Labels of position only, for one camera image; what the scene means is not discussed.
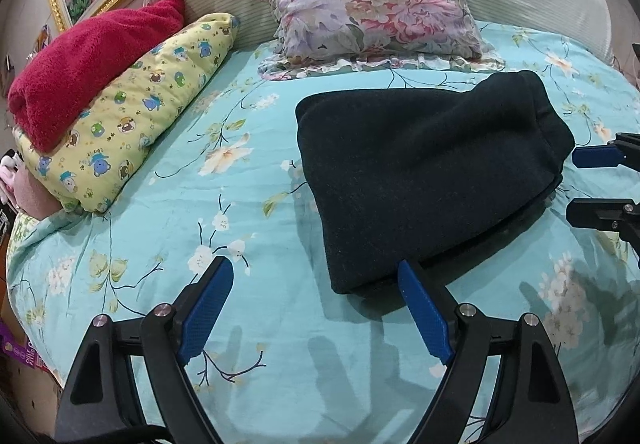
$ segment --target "blue gripper pad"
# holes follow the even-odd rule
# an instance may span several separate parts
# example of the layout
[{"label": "blue gripper pad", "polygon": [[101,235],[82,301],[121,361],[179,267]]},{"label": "blue gripper pad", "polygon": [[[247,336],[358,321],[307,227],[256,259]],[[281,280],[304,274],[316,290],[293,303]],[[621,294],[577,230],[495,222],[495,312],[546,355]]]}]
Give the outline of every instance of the blue gripper pad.
[{"label": "blue gripper pad", "polygon": [[233,284],[234,267],[225,258],[182,324],[182,344],[176,356],[183,366],[202,353]]},{"label": "blue gripper pad", "polygon": [[448,364],[454,355],[447,324],[406,260],[398,265],[398,287],[429,353]]},{"label": "blue gripper pad", "polygon": [[574,149],[571,160],[577,168],[614,168],[625,161],[616,146],[584,146]]}]

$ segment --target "metal screw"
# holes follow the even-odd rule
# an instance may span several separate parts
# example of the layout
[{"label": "metal screw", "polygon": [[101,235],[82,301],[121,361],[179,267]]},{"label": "metal screw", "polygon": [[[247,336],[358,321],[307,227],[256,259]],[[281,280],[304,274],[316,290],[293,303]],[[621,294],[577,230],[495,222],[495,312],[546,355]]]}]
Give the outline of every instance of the metal screw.
[{"label": "metal screw", "polygon": [[154,316],[159,318],[167,317],[171,313],[171,305],[169,303],[160,303],[154,308]]},{"label": "metal screw", "polygon": [[528,313],[524,315],[524,322],[530,327],[535,327],[538,323],[540,323],[540,319],[538,319],[538,316],[536,316],[535,314]]},{"label": "metal screw", "polygon": [[476,312],[478,312],[478,309],[471,305],[471,303],[462,303],[459,308],[460,313],[467,318],[472,318],[476,315]]},{"label": "metal screw", "polygon": [[109,321],[109,316],[105,314],[98,314],[95,316],[94,320],[91,321],[91,324],[94,327],[103,327],[107,324],[107,321]]}]

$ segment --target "yellow pillow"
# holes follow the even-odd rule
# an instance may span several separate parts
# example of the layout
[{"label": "yellow pillow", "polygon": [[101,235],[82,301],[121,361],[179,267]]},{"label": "yellow pillow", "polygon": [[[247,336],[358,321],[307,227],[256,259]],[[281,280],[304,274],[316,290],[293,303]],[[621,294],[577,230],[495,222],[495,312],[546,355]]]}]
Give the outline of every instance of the yellow pillow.
[{"label": "yellow pillow", "polygon": [[66,210],[79,202],[104,213],[218,69],[237,30],[230,14],[207,14],[159,44],[98,94],[50,154],[38,153],[16,128],[28,169]]}]

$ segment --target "bedsheet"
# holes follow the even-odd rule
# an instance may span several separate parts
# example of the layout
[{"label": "bedsheet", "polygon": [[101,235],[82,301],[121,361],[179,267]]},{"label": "bedsheet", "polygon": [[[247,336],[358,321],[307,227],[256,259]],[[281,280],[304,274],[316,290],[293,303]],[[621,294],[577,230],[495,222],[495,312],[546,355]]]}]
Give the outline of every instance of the bedsheet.
[{"label": "bedsheet", "polygon": [[[578,43],[556,34],[480,24],[505,70],[533,70],[577,143],[639,130],[640,94]],[[350,88],[468,90],[488,74],[379,68],[288,81],[257,76],[270,45],[233,53],[155,144],[104,217],[60,212],[16,229],[8,262],[12,306],[47,366],[64,380],[91,319],[146,313],[229,257],[235,284],[202,355],[188,365],[227,443],[402,443],[444,367],[424,348],[392,291],[335,295],[321,224],[305,184],[294,108]],[[616,234],[571,228],[574,197],[640,199],[625,168],[577,170],[544,213],[449,285],[487,315],[536,313],[558,353],[582,438],[615,408],[638,372],[637,257]],[[491,358],[474,416],[490,401]],[[145,413],[159,422],[144,366],[134,362]],[[465,439],[478,435],[470,420]]]}]

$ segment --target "black cloth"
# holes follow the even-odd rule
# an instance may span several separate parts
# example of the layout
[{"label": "black cloth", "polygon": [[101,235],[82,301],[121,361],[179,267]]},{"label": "black cloth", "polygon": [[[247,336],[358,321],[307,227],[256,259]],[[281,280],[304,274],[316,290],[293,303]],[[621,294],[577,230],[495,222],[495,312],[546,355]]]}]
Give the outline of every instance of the black cloth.
[{"label": "black cloth", "polygon": [[574,147],[528,71],[493,74],[462,93],[320,93],[296,117],[337,293],[395,276],[404,258],[486,242],[554,190]]}]

